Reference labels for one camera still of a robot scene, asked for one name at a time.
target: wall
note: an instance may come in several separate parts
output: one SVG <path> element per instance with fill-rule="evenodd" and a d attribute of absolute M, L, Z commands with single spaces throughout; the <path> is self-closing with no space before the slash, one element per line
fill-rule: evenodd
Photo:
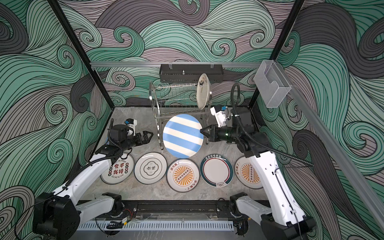
<path fill-rule="evenodd" d="M 278 62 L 373 189 L 384 199 L 384 1 L 330 0 L 299 13 Z M 277 109 L 259 97 L 258 123 L 274 147 L 314 164 L 284 169 L 311 239 L 384 239 L 358 194 L 290 95 Z M 280 165 L 300 163 L 280 158 Z"/>
<path fill-rule="evenodd" d="M 293 0 L 60 0 L 91 61 L 243 61 L 268 59 Z M 306 3 L 311 5 L 321 0 Z M 99 68 L 115 105 L 149 105 L 158 68 Z M 212 84 L 213 103 L 230 104 L 233 81 L 247 105 L 256 70 L 229 68 Z M 194 95 L 180 93 L 179 98 Z"/>
<path fill-rule="evenodd" d="M 0 3 L 0 239 L 88 161 L 110 114 L 46 0 Z M 17 224 L 31 232 L 33 208 Z"/>

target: plate in dish rack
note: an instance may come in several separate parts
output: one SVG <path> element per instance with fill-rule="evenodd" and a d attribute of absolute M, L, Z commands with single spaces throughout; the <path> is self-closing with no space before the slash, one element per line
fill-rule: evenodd
<path fill-rule="evenodd" d="M 204 109 L 208 100 L 209 92 L 211 91 L 211 83 L 209 82 L 208 76 L 203 73 L 201 74 L 197 82 L 196 90 L 196 101 L 199 109 Z"/>
<path fill-rule="evenodd" d="M 252 189 L 261 189 L 263 184 L 256 169 L 246 157 L 241 157 L 235 162 L 235 174 L 242 184 Z"/>
<path fill-rule="evenodd" d="M 167 171 L 167 182 L 177 192 L 191 191 L 197 186 L 199 179 L 199 168 L 189 159 L 174 161 Z"/>
<path fill-rule="evenodd" d="M 224 187 L 233 178 L 231 163 L 221 154 L 210 154 L 200 164 L 200 174 L 206 183 L 214 187 Z"/>
<path fill-rule="evenodd" d="M 105 170 L 100 175 L 103 182 L 106 184 L 118 184 L 129 177 L 133 171 L 135 162 L 130 155 L 127 157 L 126 153 L 123 153 L 122 157 L 127 159 L 119 158 L 114 164 L 112 164 L 112 166 L 109 167 L 109 169 Z"/>
<path fill-rule="evenodd" d="M 167 171 L 167 161 L 157 152 L 143 155 L 135 165 L 135 177 L 144 184 L 152 184 L 160 180 Z"/>

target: ceramic plate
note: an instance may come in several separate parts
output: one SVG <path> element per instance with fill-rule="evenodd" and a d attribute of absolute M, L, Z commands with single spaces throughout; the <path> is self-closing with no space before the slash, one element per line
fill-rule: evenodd
<path fill-rule="evenodd" d="M 233 178 L 233 167 L 223 155 L 211 154 L 201 162 L 200 174 L 209 185 L 224 187 L 228 185 Z"/>
<path fill-rule="evenodd" d="M 144 184 L 160 180 L 167 171 L 167 161 L 157 152 L 150 152 L 139 158 L 135 165 L 135 177 Z"/>
<path fill-rule="evenodd" d="M 122 157 L 126 158 L 127 154 L 123 153 Z M 127 179 L 132 173 L 134 166 L 135 162 L 130 155 L 128 155 L 127 159 L 119 158 L 109 169 L 100 175 L 100 178 L 106 184 L 118 184 Z"/>
<path fill-rule="evenodd" d="M 211 91 L 211 84 L 205 73 L 201 74 L 199 81 L 197 82 L 196 101 L 199 109 L 205 108 L 208 99 L 209 92 Z"/>
<path fill-rule="evenodd" d="M 193 156 L 203 144 L 204 136 L 200 133 L 201 124 L 188 114 L 173 116 L 163 130 L 165 148 L 177 158 Z"/>
<path fill-rule="evenodd" d="M 199 168 L 189 159 L 174 161 L 167 171 L 167 182 L 177 192 L 191 191 L 199 183 L 199 179 Z"/>
<path fill-rule="evenodd" d="M 260 177 L 248 158 L 243 156 L 235 162 L 235 174 L 242 184 L 247 187 L 252 189 L 263 188 Z"/>

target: marble floor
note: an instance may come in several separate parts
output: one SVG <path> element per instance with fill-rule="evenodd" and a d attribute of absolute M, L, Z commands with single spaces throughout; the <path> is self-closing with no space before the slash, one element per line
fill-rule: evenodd
<path fill-rule="evenodd" d="M 166 158 L 168 166 L 176 160 L 176 157 L 168 153 L 165 148 L 161 150 L 159 146 L 156 138 L 157 130 L 155 119 L 151 108 L 116 108 L 112 114 L 112 118 L 114 119 L 114 124 L 123 124 L 127 118 L 136 119 L 136 132 L 147 130 L 154 133 L 149 144 L 133 148 L 131 156 L 135 162 L 148 152 L 161 153 Z M 215 123 L 215 118 L 210 116 L 209 124 Z M 98 148 L 105 143 L 106 139 L 107 130 L 105 129 L 98 143 Z M 228 145 L 225 142 L 209 142 L 208 145 L 203 144 L 200 150 L 189 159 L 193 160 L 199 166 L 205 156 L 214 153 L 224 155 L 232 165 L 234 165 L 238 158 L 243 156 L 237 149 L 236 144 Z M 154 184 L 144 185 L 135 178 L 134 173 L 123 182 L 115 185 L 108 185 L 98 178 L 85 192 L 82 200 L 95 199 L 105 192 L 120 194 L 123 200 L 217 200 L 220 197 L 227 200 L 231 195 L 239 192 L 245 192 L 255 200 L 267 200 L 264 189 L 250 189 L 244 186 L 236 176 L 233 177 L 230 184 L 220 188 L 212 187 L 200 178 L 195 189 L 186 193 L 180 193 L 169 187 L 166 176 Z"/>

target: wire rack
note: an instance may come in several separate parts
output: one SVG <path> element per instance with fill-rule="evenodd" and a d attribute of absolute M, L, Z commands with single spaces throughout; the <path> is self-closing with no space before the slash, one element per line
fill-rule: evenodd
<path fill-rule="evenodd" d="M 157 139 L 161 149 L 163 144 L 163 129 L 165 123 L 173 116 L 189 114 L 199 116 L 202 127 L 208 125 L 209 109 L 212 103 L 212 93 L 209 95 L 207 105 L 203 109 L 197 107 L 197 83 L 182 83 L 155 86 L 149 84 L 149 100 L 157 124 Z"/>

